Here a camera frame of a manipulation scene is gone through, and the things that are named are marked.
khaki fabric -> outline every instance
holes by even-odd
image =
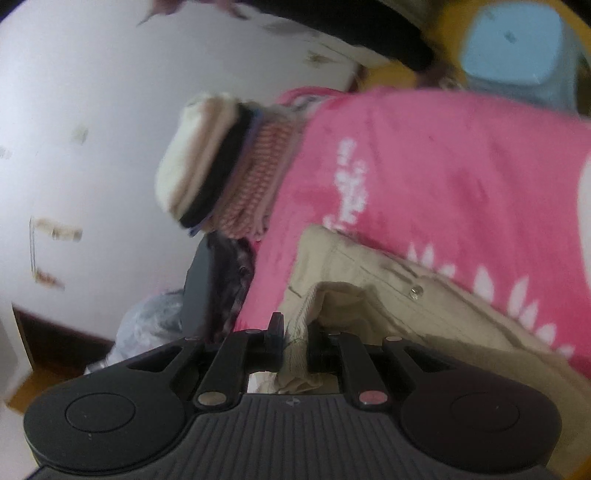
[[[416,299],[412,289],[420,293]],[[307,325],[318,319],[366,344],[398,335],[530,385],[552,399],[562,416],[548,467],[568,476],[591,453],[589,381],[517,322],[437,274],[311,226],[300,239],[279,311],[285,317],[284,366],[278,374],[255,374],[251,391],[337,391],[334,377],[307,372]]]

ribbed plastic surface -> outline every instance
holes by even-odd
[[[45,468],[31,480],[81,477]],[[245,395],[197,418],[170,453],[109,480],[556,480],[543,467],[509,475],[455,470],[410,445],[385,414],[341,395]]]

metal pin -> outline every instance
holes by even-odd
[[[359,401],[363,405],[381,405],[388,401],[388,396],[379,390],[368,390],[359,395]]]
[[[411,288],[410,291],[410,297],[413,300],[418,300],[421,296],[423,296],[423,287],[420,285],[415,285],[413,288]]]
[[[226,401],[227,397],[222,392],[204,392],[198,396],[197,401],[206,407],[217,407]]]

white knit fabric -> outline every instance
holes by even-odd
[[[155,194],[163,211],[176,220],[185,214],[237,120],[238,103],[226,94],[200,95],[183,109],[156,173]]]

pink blanket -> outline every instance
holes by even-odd
[[[591,377],[586,124],[470,93],[331,95],[281,186],[237,328],[266,327],[319,223],[452,278]]]

